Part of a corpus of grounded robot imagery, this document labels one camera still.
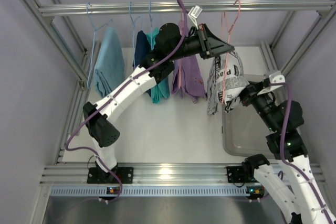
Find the pink wire hanger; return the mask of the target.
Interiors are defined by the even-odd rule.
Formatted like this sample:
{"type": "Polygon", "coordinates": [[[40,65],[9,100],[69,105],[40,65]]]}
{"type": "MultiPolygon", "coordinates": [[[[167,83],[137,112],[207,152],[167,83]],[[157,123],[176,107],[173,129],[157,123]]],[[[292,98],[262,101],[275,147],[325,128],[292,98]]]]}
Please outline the pink wire hanger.
{"type": "MultiPolygon", "coordinates": [[[[226,12],[222,12],[221,14],[221,21],[220,21],[220,28],[221,28],[221,39],[224,38],[224,22],[225,22],[225,27],[226,27],[226,31],[227,31],[227,34],[228,34],[228,38],[227,38],[227,43],[230,43],[230,38],[231,38],[231,34],[232,34],[232,31],[235,27],[235,24],[237,22],[237,20],[239,19],[239,16],[240,16],[240,10],[241,10],[241,0],[236,0],[234,2],[234,5],[238,4],[238,11],[237,11],[237,15],[234,19],[234,21],[229,24],[229,19],[226,15],[226,12]]],[[[222,81],[222,86],[223,86],[223,96],[222,96],[222,100],[221,100],[221,104],[224,105],[225,104],[225,91],[226,91],[226,84],[225,84],[225,79],[226,79],[226,76],[227,76],[227,63],[228,63],[228,53],[226,54],[225,56],[225,64],[224,64],[224,77],[223,77],[223,81],[222,81]]]]}

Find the newspaper print trousers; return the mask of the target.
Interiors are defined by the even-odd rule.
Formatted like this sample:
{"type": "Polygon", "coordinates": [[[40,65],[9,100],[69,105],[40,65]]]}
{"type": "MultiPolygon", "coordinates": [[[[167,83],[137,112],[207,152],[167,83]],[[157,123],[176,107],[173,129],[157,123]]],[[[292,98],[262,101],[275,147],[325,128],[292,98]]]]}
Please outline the newspaper print trousers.
{"type": "Polygon", "coordinates": [[[207,79],[207,114],[216,114],[220,105],[226,113],[232,111],[239,105],[239,95],[248,85],[236,51],[215,57],[207,79]]]}

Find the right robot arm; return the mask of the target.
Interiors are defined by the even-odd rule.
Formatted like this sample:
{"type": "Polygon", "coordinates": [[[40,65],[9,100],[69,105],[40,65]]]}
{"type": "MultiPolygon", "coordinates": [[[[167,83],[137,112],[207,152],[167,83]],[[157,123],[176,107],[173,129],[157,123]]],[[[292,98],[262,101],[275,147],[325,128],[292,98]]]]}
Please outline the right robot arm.
{"type": "Polygon", "coordinates": [[[259,182],[281,211],[285,223],[335,223],[335,215],[317,185],[308,151],[298,127],[304,124],[300,103],[291,98],[279,105],[266,88],[287,87],[285,82],[250,83],[239,95],[242,105],[252,105],[271,133],[266,137],[268,148],[290,182],[287,186],[276,175],[262,154],[246,158],[242,167],[248,178],[259,182]]]}

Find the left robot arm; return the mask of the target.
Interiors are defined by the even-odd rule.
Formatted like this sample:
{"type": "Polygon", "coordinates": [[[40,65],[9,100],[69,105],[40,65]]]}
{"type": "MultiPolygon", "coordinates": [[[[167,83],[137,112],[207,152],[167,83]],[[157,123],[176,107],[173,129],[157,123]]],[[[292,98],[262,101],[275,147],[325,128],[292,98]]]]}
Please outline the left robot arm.
{"type": "Polygon", "coordinates": [[[132,74],[100,101],[83,107],[85,125],[96,151],[96,166],[104,174],[114,171],[117,160],[113,144],[120,132],[113,123],[139,96],[163,81],[174,70],[174,61],[200,55],[202,59],[220,56],[234,46],[215,36],[206,24],[181,29],[167,23],[159,29],[155,45],[132,74]]]}

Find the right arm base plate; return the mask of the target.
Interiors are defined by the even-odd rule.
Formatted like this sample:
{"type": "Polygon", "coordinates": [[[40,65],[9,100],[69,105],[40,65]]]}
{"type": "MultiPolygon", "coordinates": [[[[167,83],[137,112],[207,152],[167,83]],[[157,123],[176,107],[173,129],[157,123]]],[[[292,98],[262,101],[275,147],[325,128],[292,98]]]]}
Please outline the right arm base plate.
{"type": "Polygon", "coordinates": [[[254,183],[256,180],[253,178],[251,172],[242,166],[227,166],[227,178],[231,184],[254,183]]]}

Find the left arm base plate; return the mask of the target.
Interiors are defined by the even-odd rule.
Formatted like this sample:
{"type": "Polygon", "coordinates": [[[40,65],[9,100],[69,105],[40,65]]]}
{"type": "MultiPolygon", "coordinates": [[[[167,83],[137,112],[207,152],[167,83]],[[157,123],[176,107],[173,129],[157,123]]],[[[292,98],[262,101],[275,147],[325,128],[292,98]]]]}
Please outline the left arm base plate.
{"type": "MultiPolygon", "coordinates": [[[[112,170],[122,184],[133,183],[133,167],[117,167],[112,170]]],[[[118,180],[100,167],[89,168],[87,184],[118,184],[118,180]]]]}

